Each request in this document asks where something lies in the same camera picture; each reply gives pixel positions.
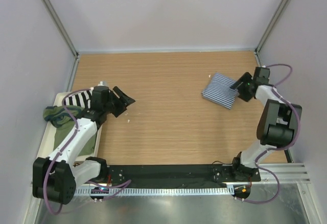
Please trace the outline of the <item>olive green tank top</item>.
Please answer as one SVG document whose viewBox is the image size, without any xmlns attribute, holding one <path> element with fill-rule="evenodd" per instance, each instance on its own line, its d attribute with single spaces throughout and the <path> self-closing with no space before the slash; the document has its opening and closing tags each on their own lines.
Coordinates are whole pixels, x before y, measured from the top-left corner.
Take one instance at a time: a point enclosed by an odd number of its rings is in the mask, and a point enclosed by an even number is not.
<svg viewBox="0 0 327 224">
<path fill-rule="evenodd" d="M 43 118 L 50 122 L 55 128 L 54 149 L 56 149 L 69 134 L 75 122 L 62 106 L 48 106 L 43 111 Z M 81 150 L 79 156 L 93 154 L 95 150 L 97 135 L 93 135 Z"/>
</svg>

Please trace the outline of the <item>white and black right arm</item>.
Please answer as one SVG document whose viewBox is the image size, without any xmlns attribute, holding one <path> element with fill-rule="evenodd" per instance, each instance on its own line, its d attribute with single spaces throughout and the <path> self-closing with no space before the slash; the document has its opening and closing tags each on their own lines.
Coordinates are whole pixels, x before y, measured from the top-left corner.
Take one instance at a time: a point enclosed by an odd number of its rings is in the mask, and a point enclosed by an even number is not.
<svg viewBox="0 0 327 224">
<path fill-rule="evenodd" d="M 258 141 L 233 158 L 230 175 L 236 181 L 253 179 L 261 161 L 274 151 L 291 147 L 299 132 L 302 107 L 283 98 L 269 83 L 269 76 L 268 68 L 257 67 L 253 75 L 246 72 L 231 86 L 243 101 L 255 98 L 264 105 L 256 129 Z"/>
</svg>

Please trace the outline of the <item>blue white striped tank top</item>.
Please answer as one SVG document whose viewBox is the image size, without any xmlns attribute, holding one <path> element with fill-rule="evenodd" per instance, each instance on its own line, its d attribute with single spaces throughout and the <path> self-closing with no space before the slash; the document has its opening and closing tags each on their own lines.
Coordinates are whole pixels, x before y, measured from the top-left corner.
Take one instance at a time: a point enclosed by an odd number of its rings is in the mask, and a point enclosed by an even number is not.
<svg viewBox="0 0 327 224">
<path fill-rule="evenodd" d="M 227 76 L 215 73 L 209 84 L 202 90 L 201 95 L 210 102 L 231 109 L 238 95 L 236 89 L 230 88 L 235 82 Z"/>
</svg>

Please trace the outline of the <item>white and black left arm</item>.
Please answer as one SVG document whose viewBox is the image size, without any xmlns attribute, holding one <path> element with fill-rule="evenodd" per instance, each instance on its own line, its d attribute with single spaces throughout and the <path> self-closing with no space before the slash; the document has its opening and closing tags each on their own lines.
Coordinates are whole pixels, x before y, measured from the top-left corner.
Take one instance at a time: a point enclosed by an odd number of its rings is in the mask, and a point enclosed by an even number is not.
<svg viewBox="0 0 327 224">
<path fill-rule="evenodd" d="M 134 102 L 117 86 L 109 88 L 103 83 L 67 94 L 62 100 L 62 108 L 74 121 L 74 126 L 49 156 L 34 161 L 33 196 L 46 203 L 67 205 L 77 187 L 89 181 L 105 182 L 109 174 L 105 159 L 89 156 L 77 167 L 74 163 L 107 116 L 120 116 Z"/>
</svg>

